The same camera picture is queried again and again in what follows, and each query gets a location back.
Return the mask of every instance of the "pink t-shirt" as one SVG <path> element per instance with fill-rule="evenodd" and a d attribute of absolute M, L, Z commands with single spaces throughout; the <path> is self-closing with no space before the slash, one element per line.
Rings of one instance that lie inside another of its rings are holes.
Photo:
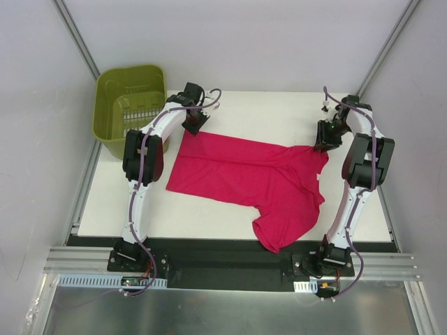
<path fill-rule="evenodd" d="M 328 159 L 310 146 L 185 132 L 166 189 L 257 208 L 254 232 L 278 253 L 315 226 L 324 202 L 317 175 Z"/>

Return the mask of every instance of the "cable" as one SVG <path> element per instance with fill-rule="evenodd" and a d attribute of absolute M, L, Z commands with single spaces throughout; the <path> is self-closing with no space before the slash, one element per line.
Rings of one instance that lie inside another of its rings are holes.
<path fill-rule="evenodd" d="M 149 278 L 152 269 L 152 261 L 147 262 L 147 270 L 146 272 L 138 279 L 138 281 L 143 281 Z"/>
<path fill-rule="evenodd" d="M 304 274 L 308 275 L 309 277 L 314 277 L 317 279 L 322 279 L 323 276 L 320 274 L 313 274 L 310 271 L 308 271 L 307 269 L 305 269 L 304 267 L 300 267 L 301 272 L 303 272 Z"/>
<path fill-rule="evenodd" d="M 135 233 L 135 230 L 133 229 L 133 223 L 130 224 L 130 227 L 131 227 L 131 233 L 132 233 L 133 238 L 137 241 L 137 243 L 141 247 L 141 249 L 144 250 L 146 252 L 146 254 L 149 256 L 150 260 L 152 261 L 153 268 L 154 268 L 154 275 L 152 276 L 152 279 L 149 281 L 149 283 L 147 283 L 147 285 L 145 287 L 143 287 L 141 290 L 139 290 L 137 292 L 126 292 L 124 294 L 124 295 L 136 296 L 136 295 L 140 295 L 143 292 L 145 292 L 155 281 L 155 279 L 156 279 L 156 264 L 155 264 L 154 256 L 152 256 L 149 249 L 145 247 L 145 245 L 139 240 L 137 234 Z"/>
<path fill-rule="evenodd" d="M 327 283 L 327 284 L 334 284 L 334 283 L 336 283 L 337 284 L 337 287 L 339 287 L 339 285 L 340 285 L 340 277 L 342 276 L 342 271 L 340 270 L 340 269 L 337 269 L 337 276 L 335 277 L 335 280 L 334 281 L 331 281 L 331 282 L 329 282 L 329 283 Z"/>
<path fill-rule="evenodd" d="M 201 98 L 200 102 L 198 103 L 198 106 L 203 106 L 203 103 L 205 102 L 205 96 L 206 96 L 206 93 L 202 89 L 202 98 Z"/>
<path fill-rule="evenodd" d="M 337 297 L 340 297 L 341 295 L 344 295 L 345 293 L 347 293 L 350 289 L 352 289 L 352 287 L 358 283 L 358 281 L 360 280 L 360 277 L 363 275 L 363 269 L 365 268 L 365 261 L 363 260 L 363 257 L 361 256 L 361 254 L 357 251 L 357 249 L 355 248 L 353 242 L 351 241 L 351 237 L 349 236 L 350 230 L 351 230 L 351 223 L 354 217 L 354 213 L 356 212 L 356 209 L 358 207 L 358 204 L 361 201 L 362 198 L 362 194 L 364 192 L 372 192 L 376 189 L 376 154 L 377 154 L 377 139 L 376 139 L 376 132 L 374 130 L 374 128 L 376 127 L 376 124 L 374 123 L 374 120 L 365 112 L 363 112 L 362 110 L 359 110 L 357 107 L 351 106 L 351 105 L 347 105 L 346 103 L 343 103 L 341 101 L 338 101 L 336 98 L 334 98 L 333 96 L 331 96 L 328 93 L 328 88 L 326 86 L 323 87 L 323 92 L 325 94 L 325 100 L 327 101 L 328 98 L 330 98 L 332 101 L 338 103 L 341 106 L 347 107 L 350 110 L 353 110 L 354 112 L 357 112 L 359 114 L 361 114 L 362 116 L 364 116 L 369 123 L 371 124 L 371 137 L 372 137 L 372 152 L 371 152 L 371 156 L 372 156 L 372 173 L 371 173 L 371 187 L 369 188 L 369 190 L 365 189 L 365 190 L 361 190 L 361 192 L 359 192 L 359 194 L 357 195 L 357 199 L 354 202 L 353 208 L 351 213 L 349 214 L 348 217 L 348 223 L 346 224 L 346 228 L 345 228 L 345 232 L 346 232 L 346 240 L 349 244 L 349 247 L 351 248 L 351 250 L 357 255 L 359 261 L 360 261 L 360 269 L 358 270 L 358 274 L 356 276 L 356 278 L 354 279 L 354 281 L 347 287 L 345 288 L 343 291 L 341 291 Z M 334 297 L 332 298 L 326 298 L 327 299 L 331 299 L 333 302 L 335 301 Z"/>
<path fill-rule="evenodd" d="M 213 93 L 215 91 L 218 91 L 219 95 L 211 103 L 208 103 L 205 106 L 187 106 L 187 107 L 181 106 L 181 107 L 174 107 L 174 108 L 169 109 L 169 112 L 173 112 L 175 110 L 204 110 L 205 108 L 211 107 L 211 106 L 217 104 L 219 102 L 219 99 L 222 96 L 222 90 L 221 89 L 212 89 L 210 91 L 210 93 Z"/>

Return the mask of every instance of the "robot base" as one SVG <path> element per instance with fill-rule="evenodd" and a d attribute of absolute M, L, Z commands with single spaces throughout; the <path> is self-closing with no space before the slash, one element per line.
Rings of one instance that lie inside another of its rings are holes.
<path fill-rule="evenodd" d="M 321 278 L 323 276 L 327 277 L 337 277 L 337 270 L 341 270 L 342 277 L 354 277 L 354 267 L 352 266 L 352 259 L 349 256 L 349 261 L 340 267 L 330 267 L 327 265 L 322 265 L 318 261 L 318 256 L 316 253 L 309 255 L 292 255 L 293 264 L 293 274 L 296 276 L 313 276 L 315 278 Z"/>

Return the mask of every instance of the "black mounting plate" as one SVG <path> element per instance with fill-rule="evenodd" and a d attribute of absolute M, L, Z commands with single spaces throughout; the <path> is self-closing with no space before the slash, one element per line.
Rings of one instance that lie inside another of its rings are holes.
<path fill-rule="evenodd" d="M 118 240 L 71 235 L 67 245 L 112 248 Z M 168 256 L 165 264 L 169 270 L 162 273 L 160 268 L 157 277 L 168 279 L 169 288 L 293 292 L 295 281 L 308 281 L 309 277 L 301 271 L 293 273 L 292 255 L 299 253 L 305 258 L 321 241 L 297 241 L 279 254 L 255 240 L 148 238 L 144 245 L 151 249 L 157 265 L 163 255 Z M 354 246 L 360 253 L 398 252 L 394 242 L 355 241 Z"/>
<path fill-rule="evenodd" d="M 337 268 L 334 267 L 322 267 L 317 266 L 317 257 L 315 253 L 302 254 L 296 253 L 292 255 L 293 274 L 295 276 L 308 276 L 308 274 L 315 274 L 317 276 L 337 276 Z M 352 266 L 352 258 L 349 257 L 349 261 L 345 266 L 339 268 L 342 271 L 342 277 L 354 277 L 356 272 Z"/>
<path fill-rule="evenodd" d="M 152 251 L 157 268 L 157 276 L 166 278 L 169 270 L 168 253 L 165 251 Z M 122 238 L 118 239 L 109 254 L 107 271 L 111 272 L 138 272 L 144 274 L 147 270 L 149 256 L 138 244 L 130 244 Z"/>

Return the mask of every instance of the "white wall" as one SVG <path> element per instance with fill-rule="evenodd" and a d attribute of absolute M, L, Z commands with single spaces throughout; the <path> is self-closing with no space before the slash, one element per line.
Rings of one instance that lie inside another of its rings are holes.
<path fill-rule="evenodd" d="M 10 335 L 67 228 L 93 143 L 94 81 L 51 1 L 2 1 L 0 31 L 0 332 Z"/>
<path fill-rule="evenodd" d="M 101 71 L 155 63 L 168 88 L 355 91 L 408 0 L 66 0 Z"/>
<path fill-rule="evenodd" d="M 396 147 L 384 192 L 447 334 L 447 3 L 423 1 L 363 101 Z"/>

